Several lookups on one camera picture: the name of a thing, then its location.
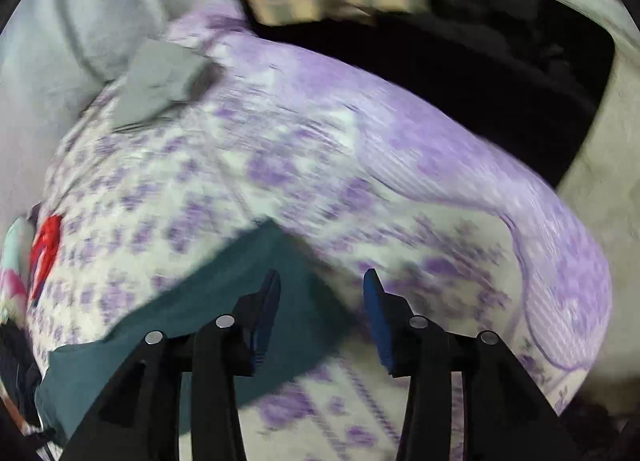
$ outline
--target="white pillow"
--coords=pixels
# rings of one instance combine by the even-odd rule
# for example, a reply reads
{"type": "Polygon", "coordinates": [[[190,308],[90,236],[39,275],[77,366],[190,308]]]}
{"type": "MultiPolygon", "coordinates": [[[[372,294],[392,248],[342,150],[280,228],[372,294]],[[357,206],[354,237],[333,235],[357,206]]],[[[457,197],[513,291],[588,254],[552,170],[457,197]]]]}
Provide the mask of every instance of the white pillow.
{"type": "Polygon", "coordinates": [[[39,200],[60,138],[144,38],[212,0],[22,0],[0,35],[0,235],[39,200]]]}

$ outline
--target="lavender fabric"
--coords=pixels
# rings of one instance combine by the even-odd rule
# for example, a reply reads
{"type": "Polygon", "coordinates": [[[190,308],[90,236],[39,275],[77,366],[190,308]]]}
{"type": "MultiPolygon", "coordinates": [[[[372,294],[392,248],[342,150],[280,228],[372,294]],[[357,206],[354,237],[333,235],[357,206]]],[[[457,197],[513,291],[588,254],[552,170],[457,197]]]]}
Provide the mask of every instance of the lavender fabric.
{"type": "MultiPolygon", "coordinates": [[[[185,16],[166,39],[214,59],[222,78],[174,121],[111,134],[123,78],[63,140],[40,211],[40,222],[63,214],[60,250],[28,310],[43,371],[48,351],[100,339],[269,216],[353,311],[375,267],[445,329],[498,332],[562,411],[604,338],[611,285],[600,248],[553,190],[409,92],[256,38],[235,4],[185,16]]],[[[242,409],[249,456],[393,457],[406,384],[382,371],[364,318],[358,333],[242,409]],[[282,441],[267,445],[273,434],[282,441]]]]}

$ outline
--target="metal screw head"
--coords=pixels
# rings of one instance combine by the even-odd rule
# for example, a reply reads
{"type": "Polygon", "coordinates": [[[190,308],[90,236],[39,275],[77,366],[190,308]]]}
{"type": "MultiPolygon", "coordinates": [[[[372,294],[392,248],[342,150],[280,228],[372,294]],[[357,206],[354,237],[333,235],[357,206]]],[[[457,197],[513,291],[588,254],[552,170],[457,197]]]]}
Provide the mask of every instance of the metal screw head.
{"type": "Polygon", "coordinates": [[[424,329],[429,325],[429,321],[421,315],[414,315],[409,319],[409,325],[414,329],[424,329]]]}
{"type": "Polygon", "coordinates": [[[485,331],[480,335],[480,339],[488,346],[495,346],[500,341],[498,335],[493,331],[485,331]]]}
{"type": "Polygon", "coordinates": [[[218,318],[216,318],[216,326],[218,326],[220,329],[231,327],[235,323],[236,323],[236,319],[233,318],[231,315],[221,315],[218,318]]]}
{"type": "Polygon", "coordinates": [[[159,331],[150,331],[145,336],[145,342],[150,346],[159,344],[162,342],[162,333],[159,331]]]}

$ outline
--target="dark green fabric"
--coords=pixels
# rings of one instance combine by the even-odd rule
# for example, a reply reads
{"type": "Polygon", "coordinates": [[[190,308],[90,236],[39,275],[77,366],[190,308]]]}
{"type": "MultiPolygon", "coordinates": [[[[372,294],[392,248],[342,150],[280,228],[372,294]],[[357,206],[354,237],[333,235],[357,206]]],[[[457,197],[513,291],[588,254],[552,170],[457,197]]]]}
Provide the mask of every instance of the dark green fabric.
{"type": "Polygon", "coordinates": [[[268,269],[281,277],[280,308],[264,364],[253,378],[236,378],[238,405],[313,368],[335,350],[353,316],[313,274],[293,238],[268,220],[241,235],[174,289],[124,317],[103,340],[53,351],[36,391],[44,427],[55,428],[59,443],[65,444],[147,332],[162,330],[169,337],[195,332],[231,311],[240,296],[257,291],[268,269]]]}

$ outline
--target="black fabric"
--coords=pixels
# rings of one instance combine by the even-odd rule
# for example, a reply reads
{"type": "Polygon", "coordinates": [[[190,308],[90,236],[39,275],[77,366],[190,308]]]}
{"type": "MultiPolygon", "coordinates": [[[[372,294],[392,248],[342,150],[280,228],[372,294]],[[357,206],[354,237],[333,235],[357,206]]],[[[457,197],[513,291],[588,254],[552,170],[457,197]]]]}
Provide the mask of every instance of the black fabric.
{"type": "Polygon", "coordinates": [[[41,461],[0,400],[0,461],[41,461]]]}
{"type": "Polygon", "coordinates": [[[640,408],[619,431],[620,419],[579,393],[560,420],[574,440],[581,461],[638,461],[640,459],[640,408]]]}
{"type": "Polygon", "coordinates": [[[26,422],[39,427],[34,395],[42,377],[27,335],[13,321],[0,326],[0,379],[26,422]]]}

